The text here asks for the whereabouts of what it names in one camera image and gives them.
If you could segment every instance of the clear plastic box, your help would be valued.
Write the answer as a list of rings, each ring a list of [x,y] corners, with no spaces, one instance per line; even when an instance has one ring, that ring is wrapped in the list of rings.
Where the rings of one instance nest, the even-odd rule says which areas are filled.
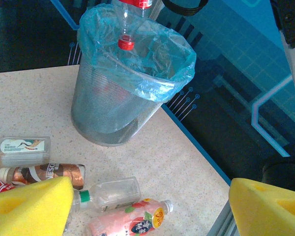
[[[1,137],[0,167],[34,166],[50,160],[50,137]]]

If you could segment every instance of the mesh trash can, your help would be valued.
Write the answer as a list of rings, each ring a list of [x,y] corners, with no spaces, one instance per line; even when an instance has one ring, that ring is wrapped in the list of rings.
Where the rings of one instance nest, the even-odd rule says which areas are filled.
[[[96,144],[127,142],[194,76],[196,54],[180,34],[152,20],[139,29],[135,48],[124,51],[110,4],[80,19],[82,58],[71,117],[78,132]]]

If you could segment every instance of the green bottle cap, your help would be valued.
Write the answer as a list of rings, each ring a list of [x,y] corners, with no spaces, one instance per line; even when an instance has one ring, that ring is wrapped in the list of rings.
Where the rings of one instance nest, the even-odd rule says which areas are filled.
[[[81,199],[81,203],[89,202],[90,201],[89,191],[88,190],[80,191],[80,199]]]

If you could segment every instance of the blue plastic bag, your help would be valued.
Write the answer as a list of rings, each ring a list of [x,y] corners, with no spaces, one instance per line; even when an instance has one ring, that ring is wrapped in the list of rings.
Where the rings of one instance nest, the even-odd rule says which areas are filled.
[[[88,63],[127,91],[167,102],[192,80],[196,53],[179,33],[148,19],[131,51],[118,47],[119,34],[113,6],[100,4],[81,17],[78,43]]]

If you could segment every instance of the white bottle cap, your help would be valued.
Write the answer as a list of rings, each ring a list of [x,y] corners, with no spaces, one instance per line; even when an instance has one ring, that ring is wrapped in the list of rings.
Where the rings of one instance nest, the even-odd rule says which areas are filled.
[[[6,177],[10,168],[1,168],[0,169],[0,180],[6,183]]]
[[[174,210],[174,205],[171,200],[165,200],[163,201],[163,203],[165,203],[165,205],[167,206],[167,213],[170,213]]]

